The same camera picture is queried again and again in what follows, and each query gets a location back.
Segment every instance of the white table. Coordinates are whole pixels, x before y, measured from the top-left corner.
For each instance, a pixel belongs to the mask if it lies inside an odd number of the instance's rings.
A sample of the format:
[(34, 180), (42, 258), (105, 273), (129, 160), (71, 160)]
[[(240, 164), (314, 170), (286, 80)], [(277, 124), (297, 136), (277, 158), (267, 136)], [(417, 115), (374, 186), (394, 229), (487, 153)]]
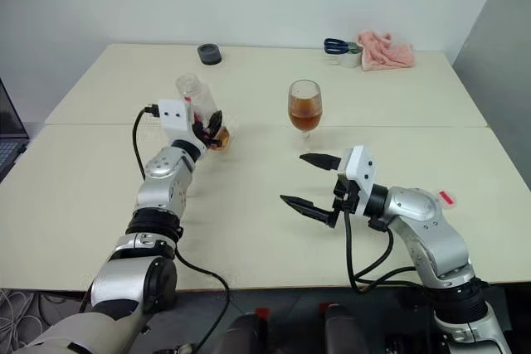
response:
[(222, 47), (203, 65), (196, 46), (112, 45), (66, 95), (48, 124), (132, 124), (148, 103), (178, 95), (174, 82), (193, 72), (212, 88), (229, 126), (289, 126), (288, 88), (321, 85), (321, 126), (485, 126), (440, 52), (417, 53), (411, 69), (347, 69), (322, 50)]
[[(0, 185), (0, 286), (86, 289), (129, 222), (141, 178), (128, 125), (49, 125)], [(139, 131), (144, 160), (164, 139)], [(227, 277), (233, 288), (348, 284), (343, 222), (335, 230), (280, 199), (302, 196), (329, 208), (334, 174), (298, 159), (340, 155), (367, 144), (386, 186), (446, 189), (448, 221), (464, 236), (477, 274), (490, 282), (531, 279), (531, 194), (489, 129), (319, 127), (305, 147), (291, 127), (240, 125), (224, 153), (197, 165), (183, 224), (182, 253)], [(357, 269), (386, 237), (354, 222)], [(372, 276), (410, 264), (397, 240)], [(219, 288), (178, 265), (178, 289)], [(413, 278), (413, 273), (404, 274)]]

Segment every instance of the amber liquid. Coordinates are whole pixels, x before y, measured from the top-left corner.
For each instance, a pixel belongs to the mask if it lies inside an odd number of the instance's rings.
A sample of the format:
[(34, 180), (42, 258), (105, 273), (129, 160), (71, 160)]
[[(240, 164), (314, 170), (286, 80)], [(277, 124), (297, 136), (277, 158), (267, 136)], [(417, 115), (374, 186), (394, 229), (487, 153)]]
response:
[(316, 99), (291, 99), (288, 109), (291, 123), (303, 132), (313, 130), (319, 124), (323, 110)]

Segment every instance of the white wall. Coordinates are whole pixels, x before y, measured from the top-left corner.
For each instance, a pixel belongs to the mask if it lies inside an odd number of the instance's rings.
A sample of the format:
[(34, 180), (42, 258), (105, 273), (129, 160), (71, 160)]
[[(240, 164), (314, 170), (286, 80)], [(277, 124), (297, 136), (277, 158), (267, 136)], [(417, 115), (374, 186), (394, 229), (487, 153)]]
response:
[(0, 76), (22, 118), (39, 121), (117, 41), (319, 47), (371, 27), (453, 61), (484, 2), (0, 0)]

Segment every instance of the clear plastic bottle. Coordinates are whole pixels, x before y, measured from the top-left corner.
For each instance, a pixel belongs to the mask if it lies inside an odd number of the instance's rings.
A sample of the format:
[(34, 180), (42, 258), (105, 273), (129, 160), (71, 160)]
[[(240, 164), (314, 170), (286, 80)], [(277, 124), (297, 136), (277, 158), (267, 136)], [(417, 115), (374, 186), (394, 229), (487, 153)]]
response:
[(175, 86), (183, 98), (192, 103), (195, 120), (208, 126), (212, 114), (217, 111), (208, 85), (194, 74), (185, 74), (175, 80)]

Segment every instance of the wine glass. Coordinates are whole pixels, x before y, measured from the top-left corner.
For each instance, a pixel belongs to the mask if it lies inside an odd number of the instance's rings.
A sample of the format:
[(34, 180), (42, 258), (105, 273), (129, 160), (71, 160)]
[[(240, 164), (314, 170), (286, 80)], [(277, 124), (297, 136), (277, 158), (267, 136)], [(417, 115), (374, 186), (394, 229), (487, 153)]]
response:
[(321, 89), (312, 80), (297, 80), (290, 86), (288, 114), (291, 123), (308, 139), (309, 132), (317, 127), (323, 114)]

